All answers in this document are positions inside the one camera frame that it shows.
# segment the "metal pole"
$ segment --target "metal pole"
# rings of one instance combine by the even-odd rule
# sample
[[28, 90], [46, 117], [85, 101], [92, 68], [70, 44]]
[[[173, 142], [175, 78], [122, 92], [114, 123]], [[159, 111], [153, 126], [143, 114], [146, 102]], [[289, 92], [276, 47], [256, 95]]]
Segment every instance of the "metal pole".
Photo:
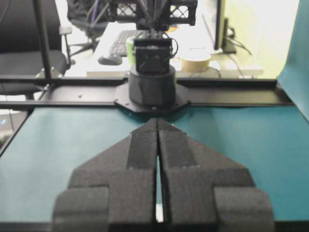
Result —
[[50, 59], [49, 59], [49, 42], [47, 36], [47, 29], [46, 29], [46, 21], [43, 14], [42, 8], [42, 0], [32, 0], [33, 8], [34, 8], [34, 15], [38, 26], [39, 31], [39, 39], [40, 39], [40, 48], [42, 54], [42, 61], [44, 65], [44, 72], [46, 79], [52, 79], [50, 70]]

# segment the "computer mouse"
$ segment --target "computer mouse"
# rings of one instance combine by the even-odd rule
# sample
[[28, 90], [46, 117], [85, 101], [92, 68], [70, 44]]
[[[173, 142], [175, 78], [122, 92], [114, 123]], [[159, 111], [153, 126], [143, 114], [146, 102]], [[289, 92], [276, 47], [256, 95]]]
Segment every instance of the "computer mouse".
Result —
[[117, 55], [113, 54], [107, 54], [103, 55], [98, 59], [99, 64], [102, 65], [121, 65], [122, 64], [122, 58]]

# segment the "black cylindrical base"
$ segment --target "black cylindrical base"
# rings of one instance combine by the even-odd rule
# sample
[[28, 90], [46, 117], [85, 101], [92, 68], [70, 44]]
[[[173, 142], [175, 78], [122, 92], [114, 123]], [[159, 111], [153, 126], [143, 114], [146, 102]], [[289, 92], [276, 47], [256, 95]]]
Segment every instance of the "black cylindrical base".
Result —
[[173, 66], [165, 74], [138, 73], [135, 65], [132, 65], [129, 78], [130, 99], [147, 106], [173, 104], [176, 99], [175, 73]]

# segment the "tape roll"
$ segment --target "tape roll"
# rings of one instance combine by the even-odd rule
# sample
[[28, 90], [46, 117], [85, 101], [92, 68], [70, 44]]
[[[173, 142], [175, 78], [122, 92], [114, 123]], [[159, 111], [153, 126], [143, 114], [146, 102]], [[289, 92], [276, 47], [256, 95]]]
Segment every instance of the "tape roll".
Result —
[[181, 56], [182, 71], [194, 73], [209, 67], [211, 55], [205, 51], [190, 50]]

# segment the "green tabletop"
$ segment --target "green tabletop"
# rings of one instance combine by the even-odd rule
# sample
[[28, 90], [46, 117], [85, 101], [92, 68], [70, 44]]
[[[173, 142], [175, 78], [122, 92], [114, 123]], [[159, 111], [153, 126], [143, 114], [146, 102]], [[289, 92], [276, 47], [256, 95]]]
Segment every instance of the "green tabletop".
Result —
[[[36, 109], [0, 158], [0, 222], [49, 222], [72, 170], [147, 119], [120, 109]], [[276, 220], [309, 220], [309, 124], [296, 107], [186, 108], [166, 120], [248, 167]]]

